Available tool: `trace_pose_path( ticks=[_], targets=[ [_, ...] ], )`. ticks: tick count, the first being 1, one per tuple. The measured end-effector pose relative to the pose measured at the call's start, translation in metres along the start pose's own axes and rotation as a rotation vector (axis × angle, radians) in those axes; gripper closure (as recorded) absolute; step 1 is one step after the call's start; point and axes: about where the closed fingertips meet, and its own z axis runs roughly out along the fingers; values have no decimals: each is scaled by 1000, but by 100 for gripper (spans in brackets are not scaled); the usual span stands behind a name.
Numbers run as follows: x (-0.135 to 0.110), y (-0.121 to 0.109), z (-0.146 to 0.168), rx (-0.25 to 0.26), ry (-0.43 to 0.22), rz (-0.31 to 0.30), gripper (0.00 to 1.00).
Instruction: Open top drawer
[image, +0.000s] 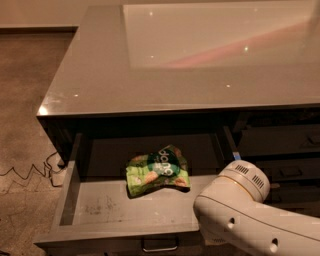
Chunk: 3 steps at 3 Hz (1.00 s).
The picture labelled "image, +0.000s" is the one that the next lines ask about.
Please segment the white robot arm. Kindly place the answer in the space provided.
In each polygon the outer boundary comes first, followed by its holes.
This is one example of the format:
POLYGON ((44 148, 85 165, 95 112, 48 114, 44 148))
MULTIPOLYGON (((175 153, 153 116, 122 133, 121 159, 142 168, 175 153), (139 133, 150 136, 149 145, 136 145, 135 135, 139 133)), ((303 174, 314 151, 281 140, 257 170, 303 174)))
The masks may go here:
POLYGON ((251 256, 320 256, 320 220, 264 203, 267 176, 254 164, 229 163, 194 201, 201 234, 251 256))

